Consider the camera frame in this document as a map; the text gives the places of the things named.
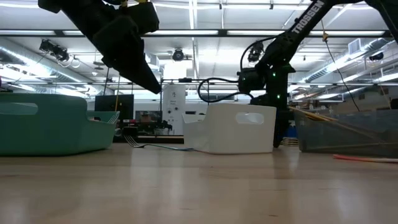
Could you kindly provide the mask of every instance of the desk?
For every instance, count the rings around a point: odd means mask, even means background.
[[[112,149],[0,158],[0,223],[396,223],[398,165],[297,148],[212,156]]]

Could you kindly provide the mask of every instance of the security camera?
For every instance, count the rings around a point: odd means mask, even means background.
[[[181,62],[182,60],[184,60],[184,53],[182,52],[182,49],[175,49],[173,54],[173,60],[176,62]]]

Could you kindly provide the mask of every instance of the ceiling duct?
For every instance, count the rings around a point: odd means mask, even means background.
[[[93,82],[89,78],[84,77],[68,68],[63,68],[59,64],[43,58],[42,55],[38,55],[26,48],[21,47],[18,44],[13,43],[6,38],[0,38],[0,54],[7,55],[8,61],[11,64],[28,65],[34,67],[36,72],[35,75],[54,75],[57,76],[56,79],[52,79],[53,82]],[[104,87],[93,86],[100,93],[103,93]],[[113,91],[106,89],[107,94],[113,95]]]
[[[352,43],[355,43],[357,49],[353,49],[353,44],[350,44],[349,50],[345,50],[343,53],[333,56],[335,59],[337,66],[335,65],[333,59],[329,59],[325,62],[324,65],[313,69],[308,72],[305,76],[305,82],[310,83],[317,78],[320,78],[324,75],[330,74],[332,72],[337,71],[336,67],[341,68],[350,63],[354,62],[358,58],[363,58],[374,54],[376,51],[380,50],[382,47],[386,46],[387,44],[393,42],[393,39],[384,39],[379,38],[376,40],[369,40],[369,39],[357,39]]]

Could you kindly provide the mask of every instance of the ceiling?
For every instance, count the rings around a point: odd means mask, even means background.
[[[294,18],[303,13],[311,3],[309,0],[274,0],[275,7],[269,9],[270,1],[255,0],[222,0],[224,9],[218,8],[219,0],[197,0],[194,27],[190,23],[189,1],[195,0],[153,0],[160,20],[160,29],[288,29]],[[25,7],[10,7],[7,4],[18,4]],[[33,6],[35,0],[5,1],[0,0],[0,29],[63,29],[77,28],[62,12],[54,14]],[[379,13],[361,2],[344,8],[334,7],[323,19],[326,29],[333,30],[386,30],[387,27]],[[318,24],[315,29],[322,29]],[[9,40],[43,55],[39,50],[41,37],[7,37]],[[96,54],[95,47],[84,37],[52,37],[52,42],[68,49],[68,53],[80,59],[78,68],[68,67],[90,80],[104,82],[106,69],[96,71],[93,76],[93,62],[100,61],[101,55]],[[258,37],[196,37],[198,46],[197,78],[223,77],[236,79],[239,60],[244,49],[258,40]],[[356,38],[330,38],[329,46],[333,55],[347,51],[348,44]],[[193,55],[191,37],[144,37],[145,51],[159,56],[160,64],[170,63],[169,52],[176,48],[183,49],[187,55]],[[306,38],[291,61],[297,73],[289,77],[290,82],[303,80],[314,68],[321,67],[330,59],[330,54],[321,38]],[[188,65],[187,76],[194,77],[193,65]],[[358,71],[357,68],[343,70],[344,76]],[[111,69],[111,77],[117,78],[118,72]],[[322,82],[337,82],[340,75],[332,73],[322,77]]]

